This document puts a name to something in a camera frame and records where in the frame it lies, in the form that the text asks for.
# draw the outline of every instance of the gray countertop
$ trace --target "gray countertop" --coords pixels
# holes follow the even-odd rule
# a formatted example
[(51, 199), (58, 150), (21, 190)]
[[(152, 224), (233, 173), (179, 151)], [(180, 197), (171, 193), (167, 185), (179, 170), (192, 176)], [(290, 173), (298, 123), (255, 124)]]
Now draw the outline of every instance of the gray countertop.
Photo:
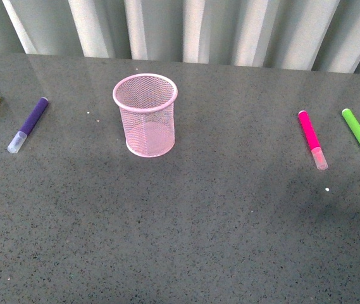
[[(146, 72), (179, 91), (153, 159), (112, 98)], [(360, 75), (0, 54), (0, 96), (0, 303), (360, 303)]]

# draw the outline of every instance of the pink marker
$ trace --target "pink marker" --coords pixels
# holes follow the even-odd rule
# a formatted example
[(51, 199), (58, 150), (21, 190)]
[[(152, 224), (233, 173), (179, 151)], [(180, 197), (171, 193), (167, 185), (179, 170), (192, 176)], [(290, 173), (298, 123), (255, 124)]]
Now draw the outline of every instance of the pink marker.
[(318, 137), (314, 132), (311, 120), (306, 111), (300, 111), (298, 113), (299, 120), (301, 121), (302, 128), (304, 129), (307, 143), (309, 144), (309, 149), (312, 152), (314, 162), (319, 170), (326, 170), (328, 165), (326, 158), (323, 155), (323, 152), (318, 141)]

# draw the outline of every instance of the white curtain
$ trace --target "white curtain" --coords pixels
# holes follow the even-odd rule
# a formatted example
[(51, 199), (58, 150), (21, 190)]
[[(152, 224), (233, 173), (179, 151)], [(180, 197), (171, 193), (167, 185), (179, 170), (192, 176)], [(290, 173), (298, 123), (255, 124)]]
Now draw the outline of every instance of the white curtain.
[(360, 0), (0, 0), (0, 52), (360, 73)]

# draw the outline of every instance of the pink mesh pencil cup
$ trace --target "pink mesh pencil cup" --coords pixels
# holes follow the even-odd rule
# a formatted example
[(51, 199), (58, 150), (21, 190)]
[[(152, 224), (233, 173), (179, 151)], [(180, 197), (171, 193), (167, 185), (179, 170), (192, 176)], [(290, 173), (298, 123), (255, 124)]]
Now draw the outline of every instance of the pink mesh pencil cup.
[(129, 151), (142, 157), (163, 155), (174, 146), (175, 83), (157, 74), (121, 80), (113, 98), (121, 111)]

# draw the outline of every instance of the purple marker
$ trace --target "purple marker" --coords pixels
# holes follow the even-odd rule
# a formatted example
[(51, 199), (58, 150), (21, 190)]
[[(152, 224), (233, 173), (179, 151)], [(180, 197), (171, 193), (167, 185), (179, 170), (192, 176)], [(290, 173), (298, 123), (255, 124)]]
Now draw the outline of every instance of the purple marker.
[(42, 115), (48, 104), (49, 102), (45, 97), (40, 98), (35, 108), (32, 110), (31, 114), (23, 123), (20, 130), (16, 133), (14, 139), (8, 145), (9, 152), (17, 153), (20, 150), (22, 144), (25, 142), (29, 134), (34, 129), (36, 123), (40, 119), (40, 116)]

